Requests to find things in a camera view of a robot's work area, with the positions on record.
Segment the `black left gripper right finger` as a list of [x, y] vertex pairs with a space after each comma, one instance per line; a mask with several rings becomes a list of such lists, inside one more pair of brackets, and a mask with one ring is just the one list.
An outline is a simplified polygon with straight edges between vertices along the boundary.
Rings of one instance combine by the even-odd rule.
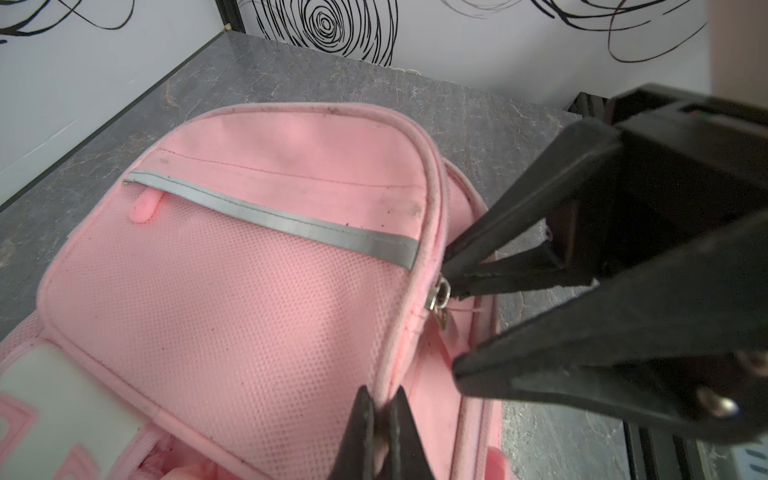
[[402, 387], [398, 388], [388, 405], [386, 426], [389, 451], [383, 464], [383, 478], [434, 480], [406, 392]]

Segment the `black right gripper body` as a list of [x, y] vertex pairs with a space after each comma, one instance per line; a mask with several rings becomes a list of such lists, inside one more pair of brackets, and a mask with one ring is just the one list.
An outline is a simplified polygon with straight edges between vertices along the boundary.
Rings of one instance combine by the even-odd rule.
[[546, 218], [554, 255], [586, 277], [624, 269], [767, 207], [767, 110], [646, 85], [569, 107], [622, 132], [619, 157]]

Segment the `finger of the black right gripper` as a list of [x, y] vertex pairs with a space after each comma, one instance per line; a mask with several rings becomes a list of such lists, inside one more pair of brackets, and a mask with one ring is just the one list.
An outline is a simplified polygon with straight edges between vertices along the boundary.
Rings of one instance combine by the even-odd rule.
[[551, 243], [491, 262], [489, 258], [573, 198], [578, 189], [621, 151], [620, 132], [586, 118], [567, 126], [518, 180], [446, 248], [441, 273], [451, 296], [514, 293], [576, 282]]
[[716, 444], [767, 430], [767, 213], [628, 270], [453, 363], [467, 397], [574, 407]]

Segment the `pink student backpack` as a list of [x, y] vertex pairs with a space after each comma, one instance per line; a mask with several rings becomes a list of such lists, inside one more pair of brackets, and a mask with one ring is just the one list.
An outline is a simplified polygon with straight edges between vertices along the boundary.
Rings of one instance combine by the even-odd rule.
[[175, 128], [68, 235], [1, 343], [5, 479], [328, 479], [357, 390], [435, 479], [509, 479], [453, 360], [498, 331], [447, 244], [486, 204], [408, 117], [242, 104]]

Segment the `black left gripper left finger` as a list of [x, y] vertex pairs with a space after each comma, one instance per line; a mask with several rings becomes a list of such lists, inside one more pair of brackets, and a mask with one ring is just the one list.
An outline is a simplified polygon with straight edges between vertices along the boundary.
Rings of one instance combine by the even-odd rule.
[[356, 393], [329, 480], [372, 480], [375, 476], [376, 410], [366, 386]]

